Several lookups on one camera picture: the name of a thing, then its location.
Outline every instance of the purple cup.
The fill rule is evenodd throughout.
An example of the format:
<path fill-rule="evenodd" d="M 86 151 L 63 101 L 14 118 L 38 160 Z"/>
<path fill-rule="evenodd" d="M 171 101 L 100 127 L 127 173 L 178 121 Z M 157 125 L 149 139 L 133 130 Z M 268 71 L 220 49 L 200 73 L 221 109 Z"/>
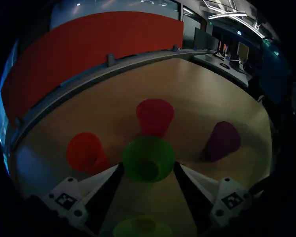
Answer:
<path fill-rule="evenodd" d="M 203 159 L 206 162 L 218 161 L 238 150 L 240 146 L 241 138 L 237 129 L 228 122 L 219 122 L 202 151 Z"/>

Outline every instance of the red wall panel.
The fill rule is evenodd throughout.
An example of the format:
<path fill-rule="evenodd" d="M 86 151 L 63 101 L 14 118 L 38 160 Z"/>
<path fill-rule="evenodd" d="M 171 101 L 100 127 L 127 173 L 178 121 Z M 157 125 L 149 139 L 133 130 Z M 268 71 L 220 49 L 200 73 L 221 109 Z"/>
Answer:
<path fill-rule="evenodd" d="M 183 22 L 150 13 L 115 11 L 67 22 L 32 43 L 1 90 L 11 124 L 67 79 L 105 63 L 107 55 L 182 48 Z"/>

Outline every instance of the plastic cup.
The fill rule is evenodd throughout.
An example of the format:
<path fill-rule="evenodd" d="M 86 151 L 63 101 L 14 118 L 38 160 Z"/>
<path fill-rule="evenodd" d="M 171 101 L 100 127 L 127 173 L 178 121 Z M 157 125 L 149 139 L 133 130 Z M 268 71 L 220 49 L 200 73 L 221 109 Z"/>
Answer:
<path fill-rule="evenodd" d="M 166 224 L 146 216 L 124 220 L 113 231 L 114 237 L 171 237 L 172 231 Z"/>
<path fill-rule="evenodd" d="M 100 139 L 90 132 L 82 132 L 73 137 L 68 144 L 66 158 L 73 169 L 89 174 L 100 173 L 111 166 Z"/>
<path fill-rule="evenodd" d="M 164 137 L 174 117 L 171 104 L 161 99 L 142 101 L 136 108 L 142 135 Z"/>
<path fill-rule="evenodd" d="M 215 162 L 235 152 L 240 146 L 241 138 L 237 129 L 232 124 L 222 121 L 215 125 L 202 155 L 204 161 Z"/>
<path fill-rule="evenodd" d="M 124 150 L 126 173 L 140 182 L 157 182 L 167 177 L 174 166 L 174 152 L 164 140 L 144 136 L 133 140 Z"/>

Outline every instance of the red cup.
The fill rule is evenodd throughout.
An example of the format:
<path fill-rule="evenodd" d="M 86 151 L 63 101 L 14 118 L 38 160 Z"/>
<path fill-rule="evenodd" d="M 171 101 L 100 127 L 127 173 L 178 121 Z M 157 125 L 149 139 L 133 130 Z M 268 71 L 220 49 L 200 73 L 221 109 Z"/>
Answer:
<path fill-rule="evenodd" d="M 207 162 L 218 161 L 241 146 L 241 138 L 237 129 L 230 123 L 222 121 L 215 125 L 202 154 Z"/>
<path fill-rule="evenodd" d="M 164 100 L 148 99 L 137 106 L 136 115 L 144 136 L 163 138 L 174 117 L 174 108 Z"/>
<path fill-rule="evenodd" d="M 100 139 L 90 132 L 82 132 L 73 137 L 68 144 L 66 158 L 73 169 L 93 175 L 111 166 Z"/>

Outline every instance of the wooden table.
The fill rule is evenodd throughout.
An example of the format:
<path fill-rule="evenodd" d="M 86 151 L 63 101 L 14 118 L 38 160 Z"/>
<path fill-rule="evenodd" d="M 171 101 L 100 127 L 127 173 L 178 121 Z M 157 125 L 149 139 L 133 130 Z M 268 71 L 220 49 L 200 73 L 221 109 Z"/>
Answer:
<path fill-rule="evenodd" d="M 217 180 L 231 176 L 246 188 L 269 173 L 271 134 L 265 109 L 216 73 L 173 58 L 114 76 L 86 89 L 43 118 L 12 157 L 15 167 L 10 169 L 17 170 L 14 182 L 20 192 L 25 197 L 43 195 L 67 176 L 78 180 L 88 177 L 66 163 L 67 144 L 80 132 L 95 133 L 102 141 L 110 162 L 120 162 L 124 147 L 140 134 L 136 106 L 148 98 L 164 99 L 173 105 L 175 116 L 164 139 L 171 144 L 176 159 L 182 164 Z M 242 146 L 218 162 L 202 163 L 200 153 L 219 121 L 235 125 Z M 161 188 L 167 182 L 165 187 L 173 186 L 173 195 Z M 186 214 L 180 219 L 183 226 L 192 228 L 192 217 L 183 195 L 180 195 L 175 176 L 171 174 L 156 185 L 151 191 L 153 195 L 167 193 L 168 198 L 172 196 L 174 204 L 168 206 L 169 210 L 178 206 L 176 211 Z M 122 196 L 120 199 L 131 200 Z M 110 209 L 109 213 L 114 215 L 114 210 Z M 112 217 L 113 221 L 110 216 L 107 216 L 110 221 L 103 226 L 125 217 Z"/>

